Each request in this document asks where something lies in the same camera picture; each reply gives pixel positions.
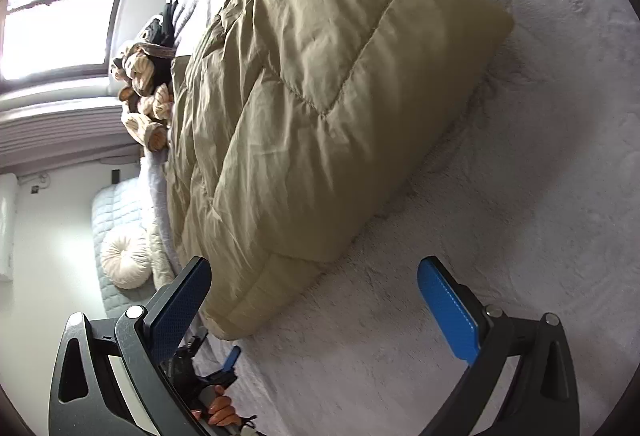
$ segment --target bed sheet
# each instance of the bed sheet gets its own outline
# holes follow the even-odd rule
[[[179,1],[190,54],[225,0]],[[638,366],[640,22],[628,0],[495,1],[516,27],[464,116],[336,268],[241,342],[267,434],[423,429],[464,369],[415,284],[432,254],[484,303],[560,316],[582,434]]]

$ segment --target radiator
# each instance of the radiator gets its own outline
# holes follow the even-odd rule
[[[0,173],[25,175],[138,152],[120,122],[122,105],[102,96],[0,112]]]

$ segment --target hand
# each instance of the hand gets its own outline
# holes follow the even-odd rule
[[[219,396],[209,405],[208,412],[211,415],[209,425],[240,425],[242,423],[240,417],[236,414],[236,408],[231,405],[231,398],[225,396],[225,389],[222,386],[216,386],[215,391]],[[200,411],[191,411],[196,419],[200,419],[202,414]]]

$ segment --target knot pillow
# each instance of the knot pillow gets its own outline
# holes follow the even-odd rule
[[[151,275],[145,231],[131,225],[112,228],[102,241],[100,262],[104,274],[118,288],[130,290],[142,286]]]

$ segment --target window frame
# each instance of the window frame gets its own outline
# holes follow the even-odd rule
[[[34,0],[21,6],[8,9],[8,0],[0,0],[0,56],[2,55],[2,47],[4,43],[4,19],[7,15],[20,10],[33,8],[42,4],[51,4],[61,0]],[[2,76],[0,70],[0,93],[14,89],[21,89],[34,85],[42,85],[52,82],[64,82],[65,80],[77,80],[79,78],[93,78],[96,76],[107,76],[109,72],[110,52],[113,41],[113,34],[116,24],[116,16],[121,0],[113,0],[111,7],[111,15],[109,18],[109,26],[107,28],[107,36],[105,43],[105,58],[101,64],[83,64],[80,66],[59,67],[58,69],[50,69],[43,72],[35,72],[17,80],[6,80]]]

